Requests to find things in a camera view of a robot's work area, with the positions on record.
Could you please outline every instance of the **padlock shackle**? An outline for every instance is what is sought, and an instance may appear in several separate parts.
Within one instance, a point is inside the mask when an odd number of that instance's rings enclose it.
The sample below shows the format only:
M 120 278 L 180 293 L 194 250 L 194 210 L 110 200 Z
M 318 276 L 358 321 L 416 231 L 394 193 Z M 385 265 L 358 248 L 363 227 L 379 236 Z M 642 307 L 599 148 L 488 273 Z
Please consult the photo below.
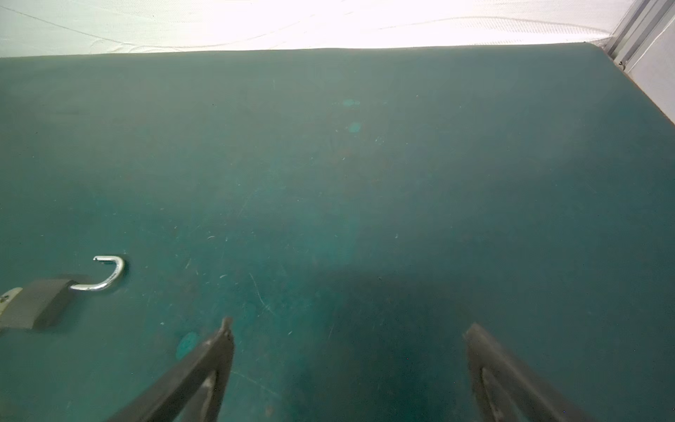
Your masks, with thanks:
M 72 290 L 98 292 L 99 290 L 110 287 L 110 285 L 119 277 L 119 275 L 122 274 L 122 271 L 124 271 L 124 260 L 120 257 L 116 257 L 114 255 L 97 255 L 94 257 L 94 261 L 114 262 L 115 271 L 113 271 L 110 277 L 97 284 L 73 284 L 70 286 Z

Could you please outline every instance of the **metal frame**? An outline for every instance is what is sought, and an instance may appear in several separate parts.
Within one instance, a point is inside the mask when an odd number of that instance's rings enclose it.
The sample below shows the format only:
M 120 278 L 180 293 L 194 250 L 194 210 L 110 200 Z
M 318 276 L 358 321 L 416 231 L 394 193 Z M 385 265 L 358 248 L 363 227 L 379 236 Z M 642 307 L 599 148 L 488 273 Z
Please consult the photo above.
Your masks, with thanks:
M 232 320 L 107 422 L 215 422 L 234 356 Z
M 605 46 L 616 65 L 627 72 L 675 15 L 675 0 L 636 0 Z
M 480 325 L 464 335 L 468 369 L 484 422 L 593 422 L 590 416 L 508 352 Z

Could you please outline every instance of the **white panel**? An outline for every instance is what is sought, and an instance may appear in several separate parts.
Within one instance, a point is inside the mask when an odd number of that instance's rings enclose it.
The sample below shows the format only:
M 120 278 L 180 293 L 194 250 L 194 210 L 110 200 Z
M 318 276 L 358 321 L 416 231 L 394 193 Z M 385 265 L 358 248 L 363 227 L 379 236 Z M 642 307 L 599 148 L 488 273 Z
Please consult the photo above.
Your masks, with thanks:
M 0 0 L 0 57 L 598 41 L 633 0 Z
M 647 51 L 634 58 L 628 75 L 645 94 L 675 122 L 675 18 L 652 42 Z

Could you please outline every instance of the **white fabric backdrop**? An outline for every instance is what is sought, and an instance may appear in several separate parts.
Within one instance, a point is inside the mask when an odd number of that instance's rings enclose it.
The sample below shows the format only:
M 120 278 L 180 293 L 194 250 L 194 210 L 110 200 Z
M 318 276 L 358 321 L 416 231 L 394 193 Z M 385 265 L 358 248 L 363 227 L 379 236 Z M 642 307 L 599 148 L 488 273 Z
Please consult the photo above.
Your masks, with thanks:
M 602 43 L 633 0 L 0 0 L 0 57 Z

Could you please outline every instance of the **open padlock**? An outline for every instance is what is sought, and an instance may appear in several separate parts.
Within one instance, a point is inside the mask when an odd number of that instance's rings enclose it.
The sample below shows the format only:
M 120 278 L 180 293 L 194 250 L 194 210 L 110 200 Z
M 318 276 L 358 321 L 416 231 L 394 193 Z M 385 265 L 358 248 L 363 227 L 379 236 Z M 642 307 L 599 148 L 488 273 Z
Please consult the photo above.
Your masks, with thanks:
M 4 293 L 0 296 L 0 330 L 47 328 L 63 312 L 74 292 L 97 292 L 106 289 L 124 270 L 124 260 L 120 257 L 97 256 L 94 261 L 114 262 L 115 271 L 97 284 L 77 284 L 67 278 L 35 280 L 24 288 L 17 287 Z

